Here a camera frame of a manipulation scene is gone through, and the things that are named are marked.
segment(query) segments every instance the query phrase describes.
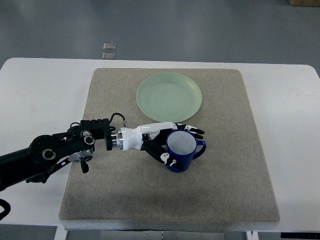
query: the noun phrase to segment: black cable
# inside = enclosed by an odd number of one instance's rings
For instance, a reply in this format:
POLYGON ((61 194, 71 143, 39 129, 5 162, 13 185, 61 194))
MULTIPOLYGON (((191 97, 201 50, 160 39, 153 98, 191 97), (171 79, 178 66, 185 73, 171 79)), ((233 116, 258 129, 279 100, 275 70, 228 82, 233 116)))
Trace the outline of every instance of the black cable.
POLYGON ((7 201, 3 199, 0 199, 0 206, 3 207, 4 209, 3 212, 0 212, 0 220, 2 220, 4 217, 6 217, 10 213, 11 206, 7 201))
POLYGON ((114 119, 114 116, 115 116, 115 115, 118 115, 118 116, 122 117, 123 121, 126 120, 126 119, 125 119, 125 116, 123 116, 121 113, 115 112, 114 114, 112 114, 112 116, 111 116, 111 118, 110 118, 110 120, 109 120, 109 124, 112 122, 112 120, 114 119))
POLYGON ((79 122, 73 122, 73 123, 70 124, 70 128, 72 128, 72 125, 73 125, 73 124, 78 124, 78 125, 80 125, 79 122))

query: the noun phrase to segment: mug handle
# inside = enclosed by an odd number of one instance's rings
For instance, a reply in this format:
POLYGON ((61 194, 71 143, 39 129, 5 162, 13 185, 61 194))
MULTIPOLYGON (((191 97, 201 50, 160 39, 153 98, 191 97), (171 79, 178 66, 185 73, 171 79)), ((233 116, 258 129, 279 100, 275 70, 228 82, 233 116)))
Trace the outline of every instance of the mug handle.
POLYGON ((193 155, 192 159, 197 159, 198 157, 200 157, 205 152, 205 150, 207 148, 207 144, 203 140, 197 140, 197 144, 198 144, 198 146, 202 145, 202 148, 200 149, 200 151, 198 151, 197 153, 195 153, 193 155))

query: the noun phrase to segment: blue mug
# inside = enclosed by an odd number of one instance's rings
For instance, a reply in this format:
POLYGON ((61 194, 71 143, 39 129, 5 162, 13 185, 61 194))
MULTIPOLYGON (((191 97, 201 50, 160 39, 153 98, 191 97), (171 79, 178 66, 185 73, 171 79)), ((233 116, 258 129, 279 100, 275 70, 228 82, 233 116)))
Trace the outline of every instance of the blue mug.
POLYGON ((207 145, 203 140, 198 140, 196 137, 187 130, 174 130, 166 138, 167 152, 173 157, 178 163, 183 165, 183 169, 166 165, 166 167, 174 173, 182 173, 187 170, 192 160, 200 157, 206 150, 207 145))

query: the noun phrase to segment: table leg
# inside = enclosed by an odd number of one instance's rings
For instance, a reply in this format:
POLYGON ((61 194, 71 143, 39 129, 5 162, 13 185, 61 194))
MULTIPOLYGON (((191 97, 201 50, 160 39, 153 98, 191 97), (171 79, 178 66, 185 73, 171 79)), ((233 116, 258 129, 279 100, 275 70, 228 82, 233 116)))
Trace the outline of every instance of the table leg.
POLYGON ((54 240, 66 240, 67 235, 68 235, 68 231, 65 230, 65 227, 60 224, 56 227, 54 240))
POLYGON ((259 240, 258 232, 257 231, 247 231, 246 232, 246 239, 247 240, 259 240))

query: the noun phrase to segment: green plate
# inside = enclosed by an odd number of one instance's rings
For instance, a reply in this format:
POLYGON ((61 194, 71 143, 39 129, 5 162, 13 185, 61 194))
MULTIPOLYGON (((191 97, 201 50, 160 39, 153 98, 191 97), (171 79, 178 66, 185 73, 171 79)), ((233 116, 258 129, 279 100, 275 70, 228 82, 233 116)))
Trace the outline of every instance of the green plate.
POLYGON ((179 123, 199 110, 202 94, 199 86, 189 77, 175 72, 162 72, 141 83, 136 101, 149 118, 179 123))

